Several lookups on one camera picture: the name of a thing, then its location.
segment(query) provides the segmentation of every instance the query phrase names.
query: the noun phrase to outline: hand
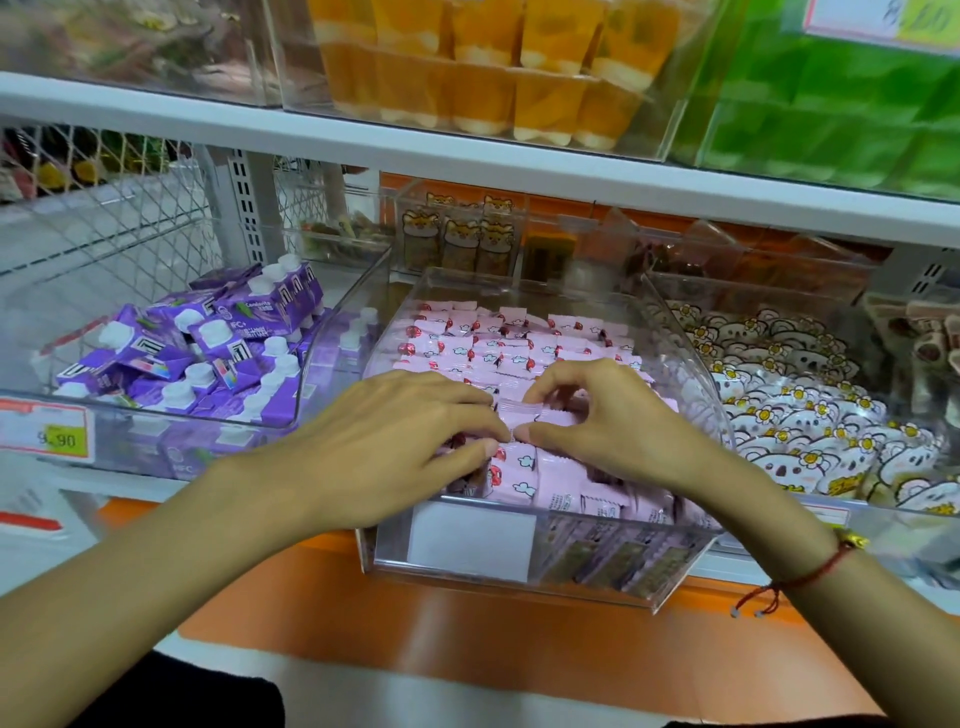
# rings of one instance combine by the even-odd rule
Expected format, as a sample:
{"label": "hand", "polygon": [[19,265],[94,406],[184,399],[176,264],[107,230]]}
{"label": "hand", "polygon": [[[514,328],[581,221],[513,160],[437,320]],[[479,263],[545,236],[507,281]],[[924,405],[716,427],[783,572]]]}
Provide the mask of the hand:
{"label": "hand", "polygon": [[232,480],[230,488],[239,480],[236,495],[259,498],[254,510],[288,543],[373,525],[496,452],[496,440],[483,439],[436,457],[456,433],[510,440],[491,404],[486,392],[436,373],[388,372],[354,384],[283,439],[219,461],[215,480]]}
{"label": "hand", "polygon": [[518,440],[561,452],[621,477],[660,485],[697,499],[704,475],[739,458],[670,409],[630,367],[610,359],[551,364],[523,400],[566,401],[578,389],[590,395],[587,420],[561,427],[530,423]]}

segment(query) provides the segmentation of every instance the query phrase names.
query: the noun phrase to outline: metal shelf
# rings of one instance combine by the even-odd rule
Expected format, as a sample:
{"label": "metal shelf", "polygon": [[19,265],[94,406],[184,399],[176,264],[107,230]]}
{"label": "metal shelf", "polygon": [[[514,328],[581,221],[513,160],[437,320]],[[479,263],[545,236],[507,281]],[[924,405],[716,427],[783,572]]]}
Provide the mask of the metal shelf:
{"label": "metal shelf", "polygon": [[0,115],[792,230],[960,248],[960,205],[0,73]]}

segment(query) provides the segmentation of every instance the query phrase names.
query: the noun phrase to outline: price label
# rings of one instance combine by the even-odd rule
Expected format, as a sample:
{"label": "price label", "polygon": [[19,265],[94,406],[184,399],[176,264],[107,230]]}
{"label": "price label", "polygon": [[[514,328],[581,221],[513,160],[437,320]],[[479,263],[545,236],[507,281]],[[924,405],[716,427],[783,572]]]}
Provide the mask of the price label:
{"label": "price label", "polygon": [[92,463],[93,423],[77,404],[0,398],[0,449]]}
{"label": "price label", "polygon": [[808,0],[804,31],[960,55],[960,0]]}

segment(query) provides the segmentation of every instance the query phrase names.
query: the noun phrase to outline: plastic lid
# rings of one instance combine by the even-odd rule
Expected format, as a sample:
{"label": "plastic lid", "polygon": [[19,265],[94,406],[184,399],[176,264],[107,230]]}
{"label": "plastic lid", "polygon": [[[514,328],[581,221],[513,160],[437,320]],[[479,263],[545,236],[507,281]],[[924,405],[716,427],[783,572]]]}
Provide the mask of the plastic lid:
{"label": "plastic lid", "polygon": [[213,384],[216,378],[212,364],[191,364],[186,368],[186,380],[190,382],[191,387],[205,389]]}
{"label": "plastic lid", "polygon": [[287,272],[279,263],[271,263],[270,265],[263,266],[263,272],[260,275],[267,280],[272,280],[274,283],[279,283],[286,278]]}
{"label": "plastic lid", "polygon": [[207,321],[197,329],[200,338],[204,340],[208,349],[223,346],[227,341],[233,338],[233,331],[223,319],[214,319]]}
{"label": "plastic lid", "polygon": [[90,396],[90,390],[86,388],[86,385],[79,381],[68,381],[66,384],[62,384],[55,391],[54,394],[58,397],[75,397],[76,399],[82,399],[84,397]]}
{"label": "plastic lid", "polygon": [[186,409],[197,395],[188,381],[175,381],[163,387],[160,404],[167,409]]}
{"label": "plastic lid", "polygon": [[348,351],[354,351],[360,348],[360,333],[354,329],[349,329],[340,334],[340,348]]}
{"label": "plastic lid", "polygon": [[247,281],[247,285],[255,296],[269,296],[274,292],[275,287],[274,282],[266,276],[254,276]]}
{"label": "plastic lid", "polygon": [[287,340],[282,336],[269,336],[263,342],[263,353],[266,356],[283,356],[288,353]]}
{"label": "plastic lid", "polygon": [[134,334],[135,331],[132,326],[127,326],[119,321],[111,321],[104,326],[97,341],[101,346],[119,352],[130,343]]}
{"label": "plastic lid", "polygon": [[278,372],[276,369],[268,372],[260,379],[260,391],[273,394],[280,388],[285,378],[287,378],[286,375],[283,372]]}
{"label": "plastic lid", "polygon": [[188,333],[190,327],[196,326],[203,319],[204,315],[200,311],[187,308],[174,316],[174,326],[183,333]]}
{"label": "plastic lid", "polygon": [[276,259],[276,264],[287,273],[293,273],[296,271],[300,267],[301,263],[302,261],[300,260],[300,256],[296,253],[281,255]]}
{"label": "plastic lid", "polygon": [[274,371],[284,376],[296,376],[300,373],[300,362],[294,354],[286,353],[276,358]]}

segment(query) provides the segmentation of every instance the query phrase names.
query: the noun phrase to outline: left hand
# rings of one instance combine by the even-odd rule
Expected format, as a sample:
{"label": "left hand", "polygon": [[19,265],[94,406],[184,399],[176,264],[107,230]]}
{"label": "left hand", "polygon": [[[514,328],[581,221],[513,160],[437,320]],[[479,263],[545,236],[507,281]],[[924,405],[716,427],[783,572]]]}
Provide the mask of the left hand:
{"label": "left hand", "polygon": [[435,456],[456,433],[509,442],[491,404],[486,392],[433,372],[388,372],[354,384],[283,439],[218,461],[197,482],[248,498],[251,515],[279,527],[287,543],[373,525],[496,452],[496,440],[482,439]]}

